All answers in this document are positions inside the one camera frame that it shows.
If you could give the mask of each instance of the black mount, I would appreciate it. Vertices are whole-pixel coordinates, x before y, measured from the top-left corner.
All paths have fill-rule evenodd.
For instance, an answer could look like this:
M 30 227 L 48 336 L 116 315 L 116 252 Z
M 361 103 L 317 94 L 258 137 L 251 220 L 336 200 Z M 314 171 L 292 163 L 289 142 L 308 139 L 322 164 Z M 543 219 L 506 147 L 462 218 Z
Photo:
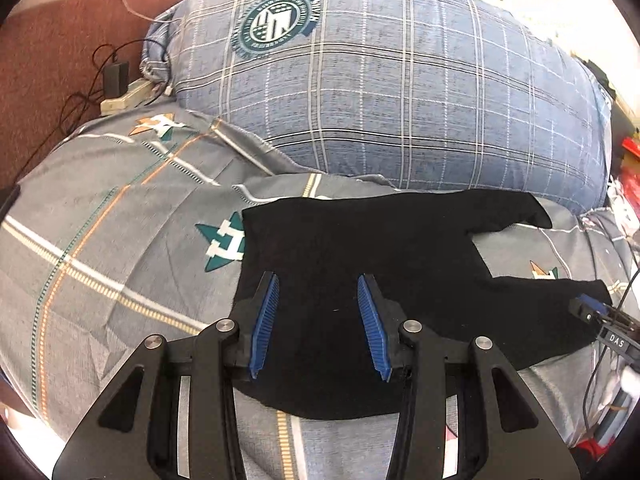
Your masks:
M 405 384 L 387 480 L 442 478 L 448 384 L 458 393 L 460 439 L 458 473 L 449 478 L 580 478 L 555 427 L 495 344 L 482 337 L 471 344 L 441 338 L 424 326 L 417 330 L 419 323 L 407 323 L 400 306 L 382 298 L 371 276 L 366 279 L 385 329 L 394 327 L 386 330 L 391 362 Z M 66 444 L 52 480 L 181 479 L 177 412 L 183 376 L 191 377 L 191 480 L 246 480 L 232 378 L 250 377 L 238 352 L 255 318 L 245 316 L 243 327 L 238 305 L 229 319 L 197 336 L 167 342 L 154 335 L 140 344 Z
M 640 372 L 640 322 L 629 314 L 582 294 L 569 312 L 597 331 L 597 339 Z

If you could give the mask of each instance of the star pattern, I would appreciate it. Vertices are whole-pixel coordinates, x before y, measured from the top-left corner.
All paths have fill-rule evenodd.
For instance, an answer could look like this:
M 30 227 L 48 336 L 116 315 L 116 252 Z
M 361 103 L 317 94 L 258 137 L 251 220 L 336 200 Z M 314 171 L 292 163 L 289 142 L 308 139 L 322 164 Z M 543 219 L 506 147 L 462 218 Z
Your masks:
M 183 128 L 184 123 L 174 123 L 174 114 L 160 114 L 136 120 L 138 126 L 133 128 L 129 136 L 155 130 L 160 140 L 171 140 L 174 128 Z
M 549 272 L 546 272 L 542 267 L 537 266 L 534 262 L 529 261 L 531 264 L 531 273 L 536 280 L 557 280 L 558 268 L 554 267 Z
M 229 220 L 222 222 L 220 227 L 206 224 L 196 224 L 196 229 L 209 243 L 207 249 L 207 265 L 205 272 L 224 267 L 234 261 L 242 260 L 244 256 L 244 228 L 238 212 L 231 215 Z

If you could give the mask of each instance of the metal screw cap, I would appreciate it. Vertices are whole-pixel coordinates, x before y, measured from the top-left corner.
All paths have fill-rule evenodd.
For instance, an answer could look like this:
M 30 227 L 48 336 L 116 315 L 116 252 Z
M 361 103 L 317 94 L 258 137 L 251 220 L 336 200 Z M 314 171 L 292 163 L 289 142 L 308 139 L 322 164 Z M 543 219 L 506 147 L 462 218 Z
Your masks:
M 230 330 L 233 330 L 235 326 L 236 324 L 233 319 L 225 318 L 216 323 L 216 328 L 219 332 L 229 332 Z
M 422 324 L 420 323 L 420 321 L 416 321 L 415 319 L 407 319 L 404 323 L 402 323 L 402 327 L 407 332 L 411 332 L 413 334 L 422 330 Z
M 494 343 L 488 337 L 485 337 L 483 335 L 476 337 L 476 346 L 478 346 L 478 348 L 481 348 L 482 350 L 488 350 L 493 345 Z
M 154 348 L 158 348 L 162 344 L 162 337 L 158 334 L 150 335 L 145 339 L 145 346 L 149 348 L 149 350 L 153 350 Z

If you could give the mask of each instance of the brown cushion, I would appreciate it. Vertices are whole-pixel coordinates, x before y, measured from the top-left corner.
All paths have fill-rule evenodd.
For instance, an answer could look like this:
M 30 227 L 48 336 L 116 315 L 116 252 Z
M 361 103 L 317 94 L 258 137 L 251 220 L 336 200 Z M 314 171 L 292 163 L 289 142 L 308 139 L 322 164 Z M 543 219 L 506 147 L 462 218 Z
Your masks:
M 157 16 L 180 0 L 127 0 L 145 16 Z M 58 124 L 60 109 L 73 92 L 87 92 L 95 76 L 93 50 L 144 38 L 150 23 L 124 7 L 122 0 L 57 0 L 23 9 L 0 27 L 0 187 L 7 186 L 33 150 Z M 142 44 L 120 51 L 129 76 L 140 76 Z M 104 59 L 108 49 L 98 53 Z M 92 107 L 84 120 L 99 114 Z M 57 132 L 30 168 L 61 140 Z

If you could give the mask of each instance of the power strip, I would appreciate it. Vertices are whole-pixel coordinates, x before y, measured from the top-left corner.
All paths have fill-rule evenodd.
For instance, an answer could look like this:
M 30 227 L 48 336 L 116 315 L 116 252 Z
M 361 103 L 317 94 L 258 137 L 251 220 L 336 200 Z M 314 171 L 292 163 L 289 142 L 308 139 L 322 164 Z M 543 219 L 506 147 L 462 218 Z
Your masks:
M 135 108 L 151 96 L 153 88 L 154 84 L 151 81 L 142 78 L 136 79 L 129 84 L 129 90 L 123 96 L 104 99 L 100 103 L 100 114 L 104 117 Z

